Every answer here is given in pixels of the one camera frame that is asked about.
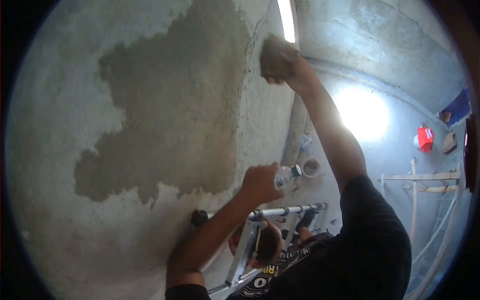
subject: bright light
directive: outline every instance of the bright light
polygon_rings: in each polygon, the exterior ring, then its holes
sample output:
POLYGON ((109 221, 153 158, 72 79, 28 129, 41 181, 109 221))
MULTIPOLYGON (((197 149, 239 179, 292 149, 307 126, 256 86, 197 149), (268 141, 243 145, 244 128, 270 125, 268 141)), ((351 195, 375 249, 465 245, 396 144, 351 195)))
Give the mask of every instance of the bright light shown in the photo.
POLYGON ((277 2, 278 8, 280 9, 280 17, 282 18, 285 40, 290 43, 295 43, 295 29, 293 27, 293 15, 290 0, 277 0, 277 2))
POLYGON ((356 88, 338 92, 334 101, 343 123, 360 140, 377 140, 385 133, 389 117, 383 100, 374 93, 356 88))

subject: black t-shirt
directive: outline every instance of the black t-shirt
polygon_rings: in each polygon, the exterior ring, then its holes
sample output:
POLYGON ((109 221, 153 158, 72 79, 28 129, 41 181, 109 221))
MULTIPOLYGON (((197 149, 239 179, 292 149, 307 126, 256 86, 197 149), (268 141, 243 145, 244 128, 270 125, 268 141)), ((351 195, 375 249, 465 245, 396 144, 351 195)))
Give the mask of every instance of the black t-shirt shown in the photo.
MULTIPOLYGON (((411 246, 407 232, 366 176, 352 179, 340 198, 343 227, 326 239, 309 239, 229 299, 402 299, 411 246)), ((207 300, 199 285, 179 285, 167 300, 207 300)))

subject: worker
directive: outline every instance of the worker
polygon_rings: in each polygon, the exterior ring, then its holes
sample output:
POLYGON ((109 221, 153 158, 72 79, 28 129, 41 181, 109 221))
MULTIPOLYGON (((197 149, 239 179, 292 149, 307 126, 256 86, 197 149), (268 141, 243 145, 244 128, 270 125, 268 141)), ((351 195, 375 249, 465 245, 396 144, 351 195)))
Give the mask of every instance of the worker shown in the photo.
MULTIPOLYGON (((343 227, 329 239, 300 228, 300 248, 269 280, 252 280, 228 299, 402 299, 411 245, 402 223, 367 177, 365 157, 311 65, 287 56, 286 83, 303 100, 340 191, 343 227)), ((269 82, 279 82, 273 78, 269 82)), ((209 299, 202 271, 259 205, 284 196, 274 188, 278 164, 250 167, 240 191, 172 252, 166 299, 209 299)))

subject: wooden stick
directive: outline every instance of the wooden stick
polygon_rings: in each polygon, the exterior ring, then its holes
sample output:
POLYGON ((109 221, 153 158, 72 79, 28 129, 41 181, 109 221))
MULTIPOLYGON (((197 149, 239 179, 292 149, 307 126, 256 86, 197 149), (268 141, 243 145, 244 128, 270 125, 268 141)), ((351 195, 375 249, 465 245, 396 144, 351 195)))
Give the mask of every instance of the wooden stick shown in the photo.
MULTIPOLYGON (((412 159, 412 175, 416 175, 415 172, 415 159, 412 159)), ((412 211, 412 224, 410 226, 410 243, 413 244, 413 238, 415 237, 415 225, 417 223, 417 181, 413 181, 413 211, 412 211)))
MULTIPOLYGON (((407 189, 407 190, 412 189, 411 185, 404 184, 402 187, 404 189, 407 189)), ((456 187, 455 185, 441 186, 441 187, 436 187, 436 188, 432 188, 432 187, 418 188, 417 187, 417 191, 419 191, 419 192, 453 192, 453 191, 455 191, 455 187, 456 187)))
MULTIPOLYGON (((459 190, 459 185, 457 182, 457 186, 455 188, 455 195, 454 195, 454 199, 456 200, 459 197, 458 190, 459 190)), ((435 256, 435 259, 433 260, 433 263, 430 266, 430 269, 428 270, 427 274, 425 274, 425 276, 423 277, 423 280, 418 286, 418 288, 413 290, 410 294, 406 295, 403 299, 416 300, 420 298, 422 294, 425 292, 425 289, 427 288, 427 286, 431 283, 433 277, 435 276, 435 273, 438 270, 438 267, 440 266, 440 263, 443 261, 443 258, 445 256, 445 251, 450 245, 451 237, 455 235, 455 232, 453 231, 453 226, 451 225, 455 224, 456 222, 456 218, 458 217, 457 214, 458 214, 459 207, 460 207, 459 201, 456 201, 453 206, 450 219, 447 223, 447 228, 445 229, 444 239, 440 244, 440 247, 437 251, 437 255, 435 256)))
POLYGON ((382 193, 382 197, 385 198, 385 181, 384 181, 384 175, 382 174, 382 176, 380 177, 380 183, 382 185, 382 190, 381 190, 381 193, 382 193))
POLYGON ((412 174, 385 176, 384 180, 450 180, 460 179, 460 171, 436 174, 412 174))

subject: white container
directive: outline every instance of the white container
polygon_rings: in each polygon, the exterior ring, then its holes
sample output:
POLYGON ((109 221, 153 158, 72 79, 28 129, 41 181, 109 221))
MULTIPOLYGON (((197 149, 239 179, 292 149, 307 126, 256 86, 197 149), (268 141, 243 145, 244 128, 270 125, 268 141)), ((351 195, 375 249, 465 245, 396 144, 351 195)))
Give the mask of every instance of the white container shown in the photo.
POLYGON ((294 165, 292 167, 280 166, 275 175, 275 188, 277 190, 290 190, 291 185, 295 178, 301 176, 301 170, 299 165, 294 165))
POLYGON ((301 172, 307 178, 315 178, 320 174, 320 162, 313 156, 305 158, 301 163, 301 172))

